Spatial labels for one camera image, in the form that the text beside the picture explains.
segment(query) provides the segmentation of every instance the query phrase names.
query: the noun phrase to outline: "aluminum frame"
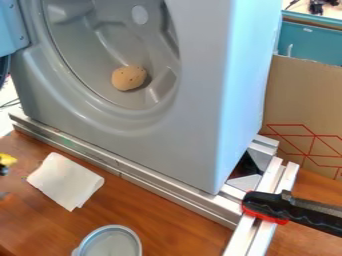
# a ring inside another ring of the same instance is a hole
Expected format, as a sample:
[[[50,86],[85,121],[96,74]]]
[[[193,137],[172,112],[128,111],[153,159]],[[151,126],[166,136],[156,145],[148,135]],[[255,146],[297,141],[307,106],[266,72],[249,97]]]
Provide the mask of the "aluminum frame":
[[[11,112],[10,118],[13,121],[15,130],[90,162],[114,175],[118,175],[159,196],[235,230],[223,254],[224,256],[254,256],[266,253],[277,225],[256,220],[243,214],[240,205],[245,191],[239,189],[238,185],[230,185],[229,183],[234,183],[230,182],[232,180],[227,181],[218,195],[211,195],[34,121],[27,117],[20,108]],[[256,161],[261,159],[259,164],[264,165],[262,177],[256,177],[254,179],[255,184],[250,185],[256,187],[257,191],[272,193],[280,192],[282,189],[292,189],[299,166],[293,163],[289,163],[286,167],[282,166],[283,160],[275,156],[277,146],[277,141],[257,136],[248,149],[255,153]]]

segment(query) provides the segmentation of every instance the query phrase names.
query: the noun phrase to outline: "white paper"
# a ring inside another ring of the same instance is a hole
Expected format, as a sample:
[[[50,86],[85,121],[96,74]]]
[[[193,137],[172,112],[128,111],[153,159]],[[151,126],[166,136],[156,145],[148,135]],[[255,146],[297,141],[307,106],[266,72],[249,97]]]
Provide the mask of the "white paper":
[[[101,176],[57,153],[51,153],[27,181],[68,211],[81,208],[104,184]]]

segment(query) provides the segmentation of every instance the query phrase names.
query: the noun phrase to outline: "metal bracket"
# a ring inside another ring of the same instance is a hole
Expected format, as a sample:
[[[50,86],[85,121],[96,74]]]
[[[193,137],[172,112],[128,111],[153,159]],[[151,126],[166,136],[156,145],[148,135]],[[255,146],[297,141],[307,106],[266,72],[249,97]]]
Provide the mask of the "metal bracket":
[[[16,0],[0,0],[0,57],[10,55],[29,44]]]

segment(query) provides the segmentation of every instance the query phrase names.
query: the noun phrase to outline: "cable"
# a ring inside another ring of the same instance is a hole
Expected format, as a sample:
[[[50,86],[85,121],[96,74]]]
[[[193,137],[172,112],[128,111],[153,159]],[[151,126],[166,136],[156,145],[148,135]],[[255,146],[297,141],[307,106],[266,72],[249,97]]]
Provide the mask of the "cable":
[[[18,105],[20,103],[20,101],[15,102],[16,100],[19,100],[19,98],[6,102],[5,104],[0,106],[0,109]]]
[[[289,9],[292,5],[298,3],[300,0],[293,0],[286,8],[285,10]]]

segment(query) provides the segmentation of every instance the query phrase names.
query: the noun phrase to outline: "white washing machine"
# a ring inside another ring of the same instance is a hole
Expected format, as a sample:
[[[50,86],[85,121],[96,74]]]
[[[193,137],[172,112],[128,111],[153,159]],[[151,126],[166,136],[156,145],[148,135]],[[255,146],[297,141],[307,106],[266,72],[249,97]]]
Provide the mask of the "white washing machine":
[[[0,3],[27,116],[219,192],[261,127],[280,0]],[[111,85],[125,65],[148,71],[142,88]]]

